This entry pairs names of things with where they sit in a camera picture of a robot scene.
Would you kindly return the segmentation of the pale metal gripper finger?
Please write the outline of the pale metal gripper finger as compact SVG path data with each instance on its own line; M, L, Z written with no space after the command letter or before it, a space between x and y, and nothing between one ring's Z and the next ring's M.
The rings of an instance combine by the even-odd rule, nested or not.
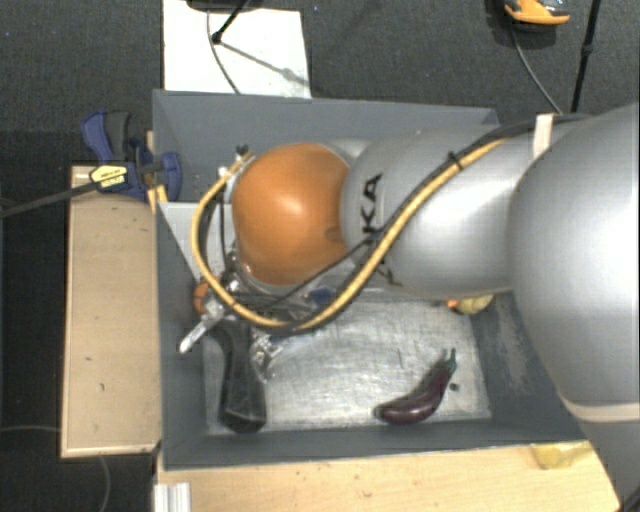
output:
M216 299L205 301L203 309L204 312L200 315L199 322L179 343L179 353L185 354L189 352L196 343L225 316L223 305Z
M269 382L273 377L275 362L282 350L281 339L277 336L260 334L254 337L250 348L250 358L263 383Z

